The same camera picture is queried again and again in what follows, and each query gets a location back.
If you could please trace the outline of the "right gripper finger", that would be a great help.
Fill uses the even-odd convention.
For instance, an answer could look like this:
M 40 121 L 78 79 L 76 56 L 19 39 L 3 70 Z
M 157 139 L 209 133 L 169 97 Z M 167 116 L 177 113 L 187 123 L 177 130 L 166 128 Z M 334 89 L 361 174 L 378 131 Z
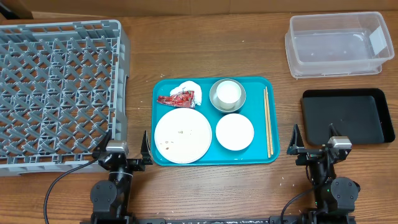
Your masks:
M 341 136 L 340 132 L 334 127 L 333 123 L 329 124 L 328 133 L 330 138 Z
M 298 124 L 295 124 L 293 127 L 292 139 L 290 140 L 290 144 L 287 148 L 288 155 L 299 155 L 303 153 L 305 149 L 304 143 L 302 140 L 302 136 L 298 127 Z

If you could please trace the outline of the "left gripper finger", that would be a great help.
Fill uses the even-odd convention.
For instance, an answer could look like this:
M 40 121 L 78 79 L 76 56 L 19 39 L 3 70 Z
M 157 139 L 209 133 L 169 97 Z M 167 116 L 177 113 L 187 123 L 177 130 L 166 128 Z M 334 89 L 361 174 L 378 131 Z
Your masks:
M 108 142 L 111 140 L 111 137 L 112 137 L 112 131 L 108 131 L 105 134 L 105 136 L 102 138 L 102 140 L 93 149 L 92 157 L 99 157 L 102 152 L 106 152 L 106 146 L 108 145 Z
M 145 165 L 153 164 L 147 131 L 144 131 L 143 134 L 142 144 L 141 144 L 141 155 Z

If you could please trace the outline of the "small white bowl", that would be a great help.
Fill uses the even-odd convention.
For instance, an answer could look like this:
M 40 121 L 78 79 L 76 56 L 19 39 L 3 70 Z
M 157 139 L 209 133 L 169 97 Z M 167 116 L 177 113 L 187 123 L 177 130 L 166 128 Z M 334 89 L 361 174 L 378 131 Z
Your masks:
M 216 138 L 224 148 L 240 151 L 252 143 L 254 127 L 252 122 L 241 114 L 227 114 L 216 125 Z

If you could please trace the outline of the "red sauce packet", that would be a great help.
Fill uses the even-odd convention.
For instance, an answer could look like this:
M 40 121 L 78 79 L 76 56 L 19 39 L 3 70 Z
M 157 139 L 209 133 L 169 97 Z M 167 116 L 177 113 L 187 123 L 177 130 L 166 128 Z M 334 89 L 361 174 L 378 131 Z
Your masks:
M 162 105 L 173 106 L 176 108 L 194 108 L 194 91 L 181 91 L 170 96 L 159 96 L 157 102 Z

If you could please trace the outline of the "white napkin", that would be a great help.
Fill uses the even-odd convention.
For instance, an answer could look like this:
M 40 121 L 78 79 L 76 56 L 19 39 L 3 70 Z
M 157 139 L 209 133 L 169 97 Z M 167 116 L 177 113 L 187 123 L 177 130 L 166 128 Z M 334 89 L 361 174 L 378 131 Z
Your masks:
M 202 103 L 202 90 L 200 85 L 189 80 L 181 83 L 178 87 L 172 89 L 170 91 L 170 95 L 174 95 L 180 93 L 182 91 L 194 91 L 193 101 L 197 106 L 200 106 Z

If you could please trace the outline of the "white cup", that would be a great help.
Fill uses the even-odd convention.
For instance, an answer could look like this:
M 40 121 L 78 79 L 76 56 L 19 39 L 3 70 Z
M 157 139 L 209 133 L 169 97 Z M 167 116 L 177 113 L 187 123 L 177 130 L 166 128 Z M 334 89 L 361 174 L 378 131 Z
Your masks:
M 238 103 L 241 97 L 241 88 L 236 82 L 225 80 L 217 86 L 216 95 L 221 108 L 230 110 Z

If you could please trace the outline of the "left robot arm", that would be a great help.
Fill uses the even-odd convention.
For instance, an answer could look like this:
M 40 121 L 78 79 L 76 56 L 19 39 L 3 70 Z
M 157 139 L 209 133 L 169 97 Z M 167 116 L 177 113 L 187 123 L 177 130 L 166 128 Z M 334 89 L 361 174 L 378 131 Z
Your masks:
M 132 178 L 134 172 L 144 171 L 152 165 L 150 146 L 145 132 L 141 144 L 141 158 L 128 157 L 126 141 L 111 139 L 108 132 L 93 150 L 93 158 L 109 172 L 107 180 L 93 186 L 90 199 L 93 204 L 91 223 L 137 223 L 136 217 L 128 212 Z

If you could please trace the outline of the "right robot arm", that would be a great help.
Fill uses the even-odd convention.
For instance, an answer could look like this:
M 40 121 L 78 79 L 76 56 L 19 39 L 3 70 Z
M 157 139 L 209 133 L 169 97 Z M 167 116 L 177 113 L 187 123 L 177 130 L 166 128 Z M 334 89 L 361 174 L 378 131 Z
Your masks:
M 347 178 L 337 177 L 334 165 L 344 161 L 352 150 L 347 136 L 342 136 L 329 125 L 330 138 L 320 149 L 304 146 L 299 127 L 294 125 L 288 155 L 296 155 L 295 163 L 305 166 L 307 179 L 312 187 L 291 199 L 281 211 L 281 223 L 355 223 L 350 213 L 355 210 L 355 201 L 360 185 Z M 315 207 L 309 208 L 297 217 L 285 217 L 289 205 L 303 196 L 314 193 Z

